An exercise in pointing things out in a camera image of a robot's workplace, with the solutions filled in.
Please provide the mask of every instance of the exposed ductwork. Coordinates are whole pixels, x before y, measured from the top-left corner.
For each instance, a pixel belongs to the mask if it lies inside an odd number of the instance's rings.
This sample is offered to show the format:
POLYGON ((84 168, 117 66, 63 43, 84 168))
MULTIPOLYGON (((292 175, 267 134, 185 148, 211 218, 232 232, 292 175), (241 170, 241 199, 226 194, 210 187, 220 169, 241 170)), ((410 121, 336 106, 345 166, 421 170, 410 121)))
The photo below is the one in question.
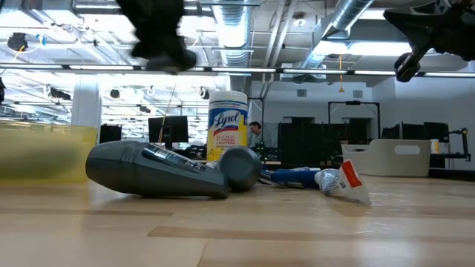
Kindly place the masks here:
MULTIPOLYGON (((323 39, 347 39, 350 35, 350 28, 355 24, 363 12, 374 2, 374 0, 339 0, 335 6, 335 12, 329 16, 319 19, 314 29, 313 51, 300 64, 299 68, 317 68, 325 59, 326 55, 321 55, 317 51, 318 43, 323 39)), ((297 82, 303 82, 305 77, 297 76, 297 82)))
MULTIPOLYGON (((223 65, 227 67, 246 67, 249 64, 249 51, 241 50, 249 45, 252 9, 239 5, 213 6, 217 21, 219 43, 225 49, 221 52, 223 65)), ((249 95, 250 82, 246 76, 230 76, 231 90, 249 95)))

